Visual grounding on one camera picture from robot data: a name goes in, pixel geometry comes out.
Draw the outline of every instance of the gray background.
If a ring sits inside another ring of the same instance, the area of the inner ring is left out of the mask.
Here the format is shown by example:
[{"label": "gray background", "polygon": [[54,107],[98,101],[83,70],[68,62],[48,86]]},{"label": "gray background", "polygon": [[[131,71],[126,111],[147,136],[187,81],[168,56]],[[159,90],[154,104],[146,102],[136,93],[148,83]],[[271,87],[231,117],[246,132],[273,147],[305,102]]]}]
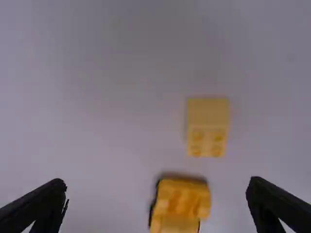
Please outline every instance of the gray background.
[{"label": "gray background", "polygon": [[[262,176],[311,201],[311,1],[2,0],[0,205],[54,177],[66,233],[146,233],[161,171],[206,176],[202,232],[255,232]],[[223,159],[186,157],[187,96],[226,95]]]}]

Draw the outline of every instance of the yellow lego brick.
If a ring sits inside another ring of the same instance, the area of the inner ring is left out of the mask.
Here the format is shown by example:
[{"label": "yellow lego brick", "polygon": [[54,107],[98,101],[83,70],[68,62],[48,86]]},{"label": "yellow lego brick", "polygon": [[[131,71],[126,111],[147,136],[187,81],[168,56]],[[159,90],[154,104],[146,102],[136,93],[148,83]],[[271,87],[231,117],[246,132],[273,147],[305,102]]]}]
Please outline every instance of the yellow lego brick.
[{"label": "yellow lego brick", "polygon": [[188,155],[222,157],[225,153],[229,120],[227,99],[188,99]]},{"label": "yellow lego brick", "polygon": [[210,214],[206,183],[164,179],[159,183],[154,215],[205,219]]}]

